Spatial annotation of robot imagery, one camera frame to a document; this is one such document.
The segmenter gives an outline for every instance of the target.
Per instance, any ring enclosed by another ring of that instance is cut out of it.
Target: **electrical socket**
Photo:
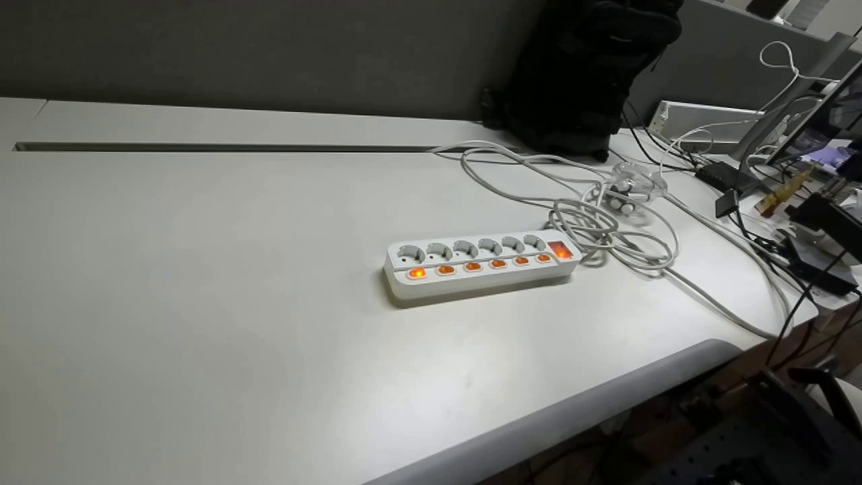
[[[581,254],[554,229],[392,243],[384,279],[399,302],[566,279]]]

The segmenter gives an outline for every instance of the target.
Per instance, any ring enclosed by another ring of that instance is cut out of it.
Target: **orange socket switch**
[[[546,243],[546,244],[561,260],[571,258],[571,251],[566,248],[566,243]]]
[[[426,279],[426,275],[427,275],[426,266],[415,266],[407,271],[408,279]]]

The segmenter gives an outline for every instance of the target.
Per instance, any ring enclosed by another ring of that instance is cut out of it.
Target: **white desk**
[[[775,332],[757,266],[656,206]],[[427,153],[3,153],[0,483],[469,483],[760,341],[620,264],[387,302],[391,240],[540,219]]]

